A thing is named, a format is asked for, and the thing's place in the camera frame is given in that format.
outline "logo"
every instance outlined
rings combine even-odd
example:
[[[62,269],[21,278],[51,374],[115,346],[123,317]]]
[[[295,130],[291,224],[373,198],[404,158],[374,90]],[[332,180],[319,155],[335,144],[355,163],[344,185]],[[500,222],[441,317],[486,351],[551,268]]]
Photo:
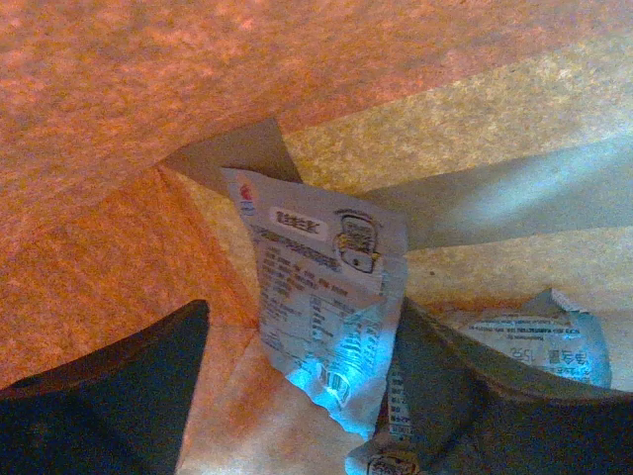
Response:
[[[253,194],[250,191],[250,186],[248,186],[246,183],[241,185],[241,187],[239,188],[239,195],[244,201],[253,201]]]
[[[341,260],[360,272],[371,274],[380,257],[376,252],[377,232],[374,224],[367,218],[344,215],[341,227],[342,233],[335,240]]]
[[[253,216],[255,214],[255,205],[253,203],[253,192],[247,183],[243,183],[239,187],[239,211],[244,216]]]
[[[316,218],[311,218],[276,206],[270,208],[268,218],[271,223],[286,230],[293,231],[294,233],[299,233],[300,235],[320,241],[327,240],[327,223]]]

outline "white rectangular label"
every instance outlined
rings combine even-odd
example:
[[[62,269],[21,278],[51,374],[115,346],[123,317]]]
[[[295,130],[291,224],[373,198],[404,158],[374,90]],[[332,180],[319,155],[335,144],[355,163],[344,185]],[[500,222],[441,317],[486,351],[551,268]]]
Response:
[[[268,216],[271,223],[286,230],[320,241],[327,240],[327,224],[323,221],[276,206],[270,208]]]

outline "barcode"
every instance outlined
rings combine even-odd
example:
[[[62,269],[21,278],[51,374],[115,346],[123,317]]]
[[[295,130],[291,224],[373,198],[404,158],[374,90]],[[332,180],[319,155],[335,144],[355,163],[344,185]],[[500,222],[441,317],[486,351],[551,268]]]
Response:
[[[318,380],[330,393],[334,394],[341,406],[347,403],[347,398],[349,398],[349,383],[343,376],[332,371],[327,371],[324,367],[321,367]]]

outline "plastic packet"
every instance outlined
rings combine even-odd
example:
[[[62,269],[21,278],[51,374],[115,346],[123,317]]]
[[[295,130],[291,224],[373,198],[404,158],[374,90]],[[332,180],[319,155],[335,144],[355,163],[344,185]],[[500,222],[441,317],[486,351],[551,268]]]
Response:
[[[459,332],[542,371],[610,388],[611,369],[599,318],[547,290],[518,311],[454,312]]]
[[[547,290],[518,311],[447,312],[442,322],[524,364],[576,381],[610,387],[608,351],[599,319],[563,293]],[[396,358],[389,370],[388,421],[352,450],[348,475],[418,475],[415,435]]]
[[[404,217],[250,171],[223,174],[254,243],[271,364],[368,440],[405,291]]]

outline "black plastic part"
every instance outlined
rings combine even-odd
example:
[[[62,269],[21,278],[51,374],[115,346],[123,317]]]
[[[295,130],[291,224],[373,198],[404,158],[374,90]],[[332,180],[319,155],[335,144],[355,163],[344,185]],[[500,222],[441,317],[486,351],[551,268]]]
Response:
[[[0,473],[174,473],[208,313],[206,302],[191,302],[0,391]]]
[[[633,394],[523,365],[405,300],[396,355],[429,473],[633,473]]]

